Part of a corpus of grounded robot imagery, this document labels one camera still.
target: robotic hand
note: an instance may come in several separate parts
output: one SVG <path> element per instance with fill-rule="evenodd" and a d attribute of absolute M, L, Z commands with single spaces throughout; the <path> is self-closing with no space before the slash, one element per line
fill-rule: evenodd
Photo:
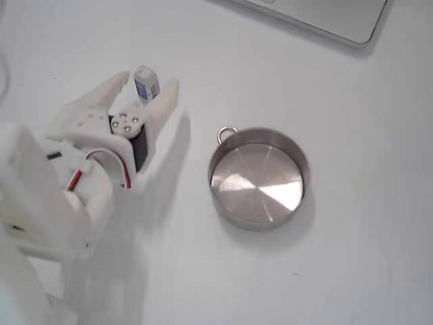
<path fill-rule="evenodd" d="M 113 211 L 111 180 L 121 170 L 122 186 L 132 188 L 152 160 L 179 82 L 169 81 L 146 106 L 137 96 L 110 116 L 128 79 L 120 72 L 65 105 L 47 129 L 54 141 L 45 152 L 25 127 L 0 127 L 0 222 L 26 254 L 56 261 L 90 256 Z"/>

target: white plastic part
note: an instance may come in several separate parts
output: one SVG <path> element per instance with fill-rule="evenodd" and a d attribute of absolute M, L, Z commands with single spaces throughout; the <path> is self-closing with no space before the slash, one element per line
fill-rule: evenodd
<path fill-rule="evenodd" d="M 48 126 L 45 136 L 55 141 L 68 140 L 77 148 L 110 149 L 124 158 L 131 179 L 135 177 L 135 160 L 131 143 L 111 134 L 108 110 L 129 79 L 129 72 L 114 75 L 83 97 L 65 105 Z"/>
<path fill-rule="evenodd" d="M 127 139 L 133 139 L 140 134 L 148 115 L 148 110 L 140 104 L 135 104 L 126 110 L 122 110 L 113 116 L 111 120 L 113 133 Z"/>
<path fill-rule="evenodd" d="M 23 126 L 0 126 L 0 222 L 27 254 L 67 261 L 86 250 L 89 216 L 74 210 L 52 164 Z"/>
<path fill-rule="evenodd" d="M 0 225 L 0 320 L 13 325 L 76 325 L 78 316 L 47 296 L 26 257 Z"/>
<path fill-rule="evenodd" d="M 64 193 L 76 213 L 82 213 L 81 210 L 84 209 L 89 216 L 90 232 L 87 238 L 87 249 L 79 256 L 79 258 L 85 259 L 92 254 L 113 214 L 112 181 L 95 159 L 86 160 L 83 164 L 85 153 L 68 143 L 45 140 L 43 149 L 46 153 L 61 153 L 60 157 L 50 161 L 58 175 L 61 189 L 66 188 L 66 184 L 77 168 L 83 172 L 74 191 L 64 191 Z"/>
<path fill-rule="evenodd" d="M 179 81 L 171 79 L 162 89 L 160 95 L 147 106 L 133 106 L 114 116 L 111 122 L 113 132 L 127 139 L 132 139 L 139 135 L 145 124 L 147 144 L 154 143 L 175 110 L 178 97 Z"/>

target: metal ring handle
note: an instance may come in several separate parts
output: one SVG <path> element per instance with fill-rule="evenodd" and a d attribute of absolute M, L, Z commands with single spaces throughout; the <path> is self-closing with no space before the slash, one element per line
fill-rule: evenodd
<path fill-rule="evenodd" d="M 219 144 L 222 144 L 222 143 L 223 143 L 223 141 L 222 141 L 222 139 L 221 139 L 221 136 L 222 136 L 222 134 L 223 134 L 224 132 L 226 132 L 226 131 L 232 131 L 232 132 L 234 132 L 234 133 L 237 133 L 237 129 L 236 129 L 235 127 L 222 127 L 221 130 L 219 130 L 219 132 L 218 132 L 218 136 L 217 136 L 217 139 L 218 139 L 218 143 L 219 143 Z"/>

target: cable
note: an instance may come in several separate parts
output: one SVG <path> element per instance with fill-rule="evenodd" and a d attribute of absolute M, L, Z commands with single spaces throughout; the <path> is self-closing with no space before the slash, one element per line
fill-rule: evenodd
<path fill-rule="evenodd" d="M 86 155 L 83 158 L 83 162 L 85 162 L 87 159 L 91 158 L 91 156 L 93 156 L 94 154 L 97 154 L 99 152 L 109 154 L 117 160 L 117 162 L 120 165 L 120 168 L 122 169 L 122 174 L 124 177 L 124 186 L 125 186 L 125 188 L 131 188 L 131 178 L 129 177 L 127 164 L 125 163 L 122 156 L 119 155 L 118 153 L 111 151 L 111 150 L 108 150 L 108 149 L 105 149 L 105 148 L 94 149 L 94 150 L 91 150 L 88 153 L 86 153 Z M 83 172 L 80 169 L 77 169 L 74 172 L 74 174 L 72 175 L 72 178 L 70 179 L 70 181 L 68 182 L 66 189 L 68 191 L 73 191 L 82 175 L 83 175 Z"/>

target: laptop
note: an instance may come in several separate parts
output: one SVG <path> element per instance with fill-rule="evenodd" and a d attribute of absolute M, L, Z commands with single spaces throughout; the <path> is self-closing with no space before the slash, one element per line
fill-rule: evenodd
<path fill-rule="evenodd" d="M 354 47 L 373 37 L 388 0 L 232 0 Z"/>

